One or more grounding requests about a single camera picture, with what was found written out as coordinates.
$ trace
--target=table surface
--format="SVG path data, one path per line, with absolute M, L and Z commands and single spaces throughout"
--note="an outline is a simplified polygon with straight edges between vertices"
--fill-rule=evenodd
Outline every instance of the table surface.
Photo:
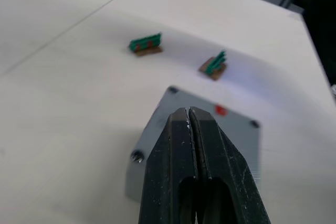
M 174 84 L 262 125 L 272 223 L 333 223 L 336 110 L 300 15 L 260 0 L 0 0 L 0 222 L 137 223 L 129 152 Z M 163 53 L 131 39 L 161 31 Z M 227 49 L 217 81 L 197 71 Z

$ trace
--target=gray metal plate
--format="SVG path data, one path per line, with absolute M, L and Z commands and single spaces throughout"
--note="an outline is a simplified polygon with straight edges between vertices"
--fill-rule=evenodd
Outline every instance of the gray metal plate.
M 128 197 L 136 201 L 141 200 L 146 160 L 156 144 L 168 116 L 178 108 L 188 108 L 191 106 L 198 107 L 212 114 L 219 127 L 242 153 L 253 178 L 256 182 L 258 181 L 260 178 L 258 169 L 260 128 L 256 124 L 256 121 L 227 108 L 224 111 L 222 110 L 225 112 L 225 115 L 222 115 L 222 113 L 218 113 L 221 110 L 218 108 L 218 104 L 197 97 L 179 88 L 169 87 L 134 148 L 134 150 L 141 150 L 144 154 L 144 159 L 140 163 L 131 161 L 129 163 L 125 185 L 125 193 Z

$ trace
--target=green plastic piece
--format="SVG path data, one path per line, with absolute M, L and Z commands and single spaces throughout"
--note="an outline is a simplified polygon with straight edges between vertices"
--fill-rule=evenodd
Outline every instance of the green plastic piece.
M 136 52 L 151 47 L 158 47 L 161 43 L 161 33 L 141 39 L 134 39 L 130 42 L 129 48 Z
M 226 61 L 225 56 L 226 52 L 221 51 L 219 55 L 217 55 L 216 58 L 213 59 L 206 67 L 205 73 L 212 74 L 215 70 L 219 70 L 222 67 L 222 64 Z

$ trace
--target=brown base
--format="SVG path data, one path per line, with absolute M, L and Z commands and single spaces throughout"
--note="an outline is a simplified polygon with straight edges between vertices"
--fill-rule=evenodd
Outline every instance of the brown base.
M 162 52 L 162 49 L 160 47 L 151 47 L 151 48 L 143 49 L 143 50 L 140 50 L 134 53 L 137 56 L 144 56 L 144 55 L 156 54 L 158 52 Z
M 221 75 L 223 74 L 223 72 L 226 69 L 226 64 L 222 63 L 222 66 L 220 67 L 220 69 L 215 70 L 212 74 L 207 74 L 205 72 L 207 66 L 210 64 L 210 62 L 215 59 L 215 57 L 211 57 L 210 59 L 208 59 L 203 65 L 201 65 L 201 67 L 199 68 L 199 71 L 202 73 L 205 73 L 207 76 L 209 76 L 211 79 L 213 79 L 214 81 L 218 80 Z

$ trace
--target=red dot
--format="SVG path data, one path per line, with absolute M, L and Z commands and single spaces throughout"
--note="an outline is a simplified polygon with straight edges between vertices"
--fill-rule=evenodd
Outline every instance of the red dot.
M 220 106 L 220 105 L 216 105 L 215 106 L 215 111 L 216 111 L 216 113 L 218 115 L 222 115 L 222 116 L 227 115 L 227 110 L 224 107 Z

